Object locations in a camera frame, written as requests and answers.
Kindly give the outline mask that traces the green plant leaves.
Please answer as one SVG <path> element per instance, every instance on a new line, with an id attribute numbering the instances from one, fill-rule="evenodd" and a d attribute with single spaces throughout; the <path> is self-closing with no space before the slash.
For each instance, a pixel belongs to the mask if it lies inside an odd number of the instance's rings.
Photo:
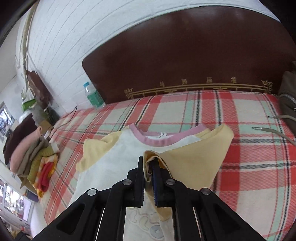
<path id="1" fill-rule="evenodd" d="M 36 105 L 37 101 L 36 99 L 32 99 L 29 101 L 23 101 L 22 103 L 22 112 L 25 112 L 26 110 L 33 108 Z"/>

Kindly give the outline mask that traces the dark brown wooden headboard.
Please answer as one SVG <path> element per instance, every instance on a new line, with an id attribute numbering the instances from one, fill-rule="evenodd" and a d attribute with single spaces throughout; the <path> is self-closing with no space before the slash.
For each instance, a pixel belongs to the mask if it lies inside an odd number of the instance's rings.
<path id="1" fill-rule="evenodd" d="M 276 94 L 295 42 L 266 15 L 205 6 L 158 16 L 95 49 L 82 62 L 105 103 L 191 91 Z"/>

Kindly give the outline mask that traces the green folded garment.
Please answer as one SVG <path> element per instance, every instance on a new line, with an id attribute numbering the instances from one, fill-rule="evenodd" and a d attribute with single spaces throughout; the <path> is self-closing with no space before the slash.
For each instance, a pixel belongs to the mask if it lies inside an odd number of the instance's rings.
<path id="1" fill-rule="evenodd" d="M 48 145 L 48 147 L 40 149 L 36 156 L 34 156 L 32 162 L 31 162 L 31 167 L 29 174 L 27 175 L 27 180 L 34 185 L 36 176 L 41 164 L 41 159 L 43 157 L 49 157 L 52 156 L 53 154 L 56 154 L 59 152 L 59 148 L 55 143 L 51 143 Z"/>

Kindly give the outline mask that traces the red yellow folded cloth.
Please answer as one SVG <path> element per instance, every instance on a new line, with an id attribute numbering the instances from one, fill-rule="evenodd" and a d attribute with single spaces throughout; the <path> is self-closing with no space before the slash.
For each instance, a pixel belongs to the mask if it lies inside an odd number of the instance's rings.
<path id="1" fill-rule="evenodd" d="M 57 162 L 57 154 L 53 154 L 49 157 L 43 157 L 41 159 L 39 169 L 33 184 L 33 187 L 36 189 L 39 198 L 42 198 L 44 196 L 44 193 L 47 192 L 49 188 L 49 182 L 53 173 L 55 172 Z"/>

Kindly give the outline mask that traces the white yellow pink shirt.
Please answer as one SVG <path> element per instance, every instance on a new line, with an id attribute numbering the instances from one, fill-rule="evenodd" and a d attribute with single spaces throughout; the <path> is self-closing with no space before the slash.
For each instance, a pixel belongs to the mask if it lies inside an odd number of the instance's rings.
<path id="1" fill-rule="evenodd" d="M 100 140 L 86 139 L 83 156 L 76 164 L 79 173 L 71 201 L 85 191 L 111 188 L 123 180 L 129 170 L 143 158 L 146 190 L 142 208 L 128 208 L 125 221 L 125 240 L 173 240 L 170 208 L 154 204 L 152 160 L 169 171 L 170 176 L 188 188 L 210 187 L 224 161 L 234 133 L 227 125 L 210 130 L 199 124 L 181 133 L 143 132 L 131 124 Z"/>

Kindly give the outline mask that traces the grey olive folded garment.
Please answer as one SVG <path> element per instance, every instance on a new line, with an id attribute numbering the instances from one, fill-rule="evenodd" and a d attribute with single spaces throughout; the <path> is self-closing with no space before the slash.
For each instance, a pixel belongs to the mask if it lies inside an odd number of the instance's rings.
<path id="1" fill-rule="evenodd" d="M 18 177 L 26 177 L 29 174 L 34 157 L 39 150 L 48 147 L 48 144 L 48 141 L 44 137 L 40 137 L 30 145 L 29 149 L 25 152 L 23 160 L 18 168 Z"/>

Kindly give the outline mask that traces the brown hanging tote bag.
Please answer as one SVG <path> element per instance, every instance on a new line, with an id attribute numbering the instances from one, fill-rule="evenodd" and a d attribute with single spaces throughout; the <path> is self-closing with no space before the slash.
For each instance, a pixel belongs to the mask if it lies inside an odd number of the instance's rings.
<path id="1" fill-rule="evenodd" d="M 42 109 L 46 109 L 53 99 L 51 93 L 35 71 L 26 71 L 29 87 Z"/>

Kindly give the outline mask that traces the clear plastic water bottle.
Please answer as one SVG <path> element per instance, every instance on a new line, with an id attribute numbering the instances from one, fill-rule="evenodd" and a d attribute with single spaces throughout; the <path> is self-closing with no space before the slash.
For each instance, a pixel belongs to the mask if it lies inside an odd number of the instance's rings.
<path id="1" fill-rule="evenodd" d="M 104 100 L 91 82 L 86 82 L 83 85 L 86 91 L 86 97 L 95 108 L 100 108 L 104 105 Z"/>

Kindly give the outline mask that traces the pink folded garment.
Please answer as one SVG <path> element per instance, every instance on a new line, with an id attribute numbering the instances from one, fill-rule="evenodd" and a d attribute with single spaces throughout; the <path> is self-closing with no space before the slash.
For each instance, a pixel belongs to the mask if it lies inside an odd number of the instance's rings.
<path id="1" fill-rule="evenodd" d="M 27 135 L 15 148 L 10 159 L 10 171 L 14 174 L 17 173 L 18 168 L 22 162 L 22 159 L 29 149 L 31 144 L 36 142 L 42 136 L 42 127 L 38 126 L 35 131 Z"/>

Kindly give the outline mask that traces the red plaid bed sheet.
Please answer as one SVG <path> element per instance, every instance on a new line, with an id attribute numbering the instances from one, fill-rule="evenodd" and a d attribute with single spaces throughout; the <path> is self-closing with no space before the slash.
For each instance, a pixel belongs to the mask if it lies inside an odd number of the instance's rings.
<path id="1" fill-rule="evenodd" d="M 295 220 L 295 146 L 274 95 L 189 91 L 132 99 L 62 117 L 56 171 L 41 199 L 53 221 L 89 188 L 125 178 L 159 157 L 192 189 L 211 188 L 267 240 Z"/>

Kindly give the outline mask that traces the brown drawstring hoodie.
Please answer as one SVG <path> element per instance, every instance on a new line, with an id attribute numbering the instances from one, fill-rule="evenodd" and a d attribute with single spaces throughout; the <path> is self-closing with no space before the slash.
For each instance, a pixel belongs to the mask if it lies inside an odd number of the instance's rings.
<path id="1" fill-rule="evenodd" d="M 276 120 L 284 120 L 295 137 L 295 70 L 283 74 L 278 92 L 280 115 L 268 116 Z"/>

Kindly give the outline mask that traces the dark brown folded garment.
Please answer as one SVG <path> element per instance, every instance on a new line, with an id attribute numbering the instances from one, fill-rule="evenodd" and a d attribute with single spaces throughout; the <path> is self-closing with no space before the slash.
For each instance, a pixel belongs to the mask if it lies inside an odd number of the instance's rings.
<path id="1" fill-rule="evenodd" d="M 27 115 L 23 121 L 16 127 L 16 129 L 7 138 L 3 148 L 4 161 L 7 165 L 10 161 L 11 155 L 18 144 L 29 134 L 37 129 L 33 115 Z"/>

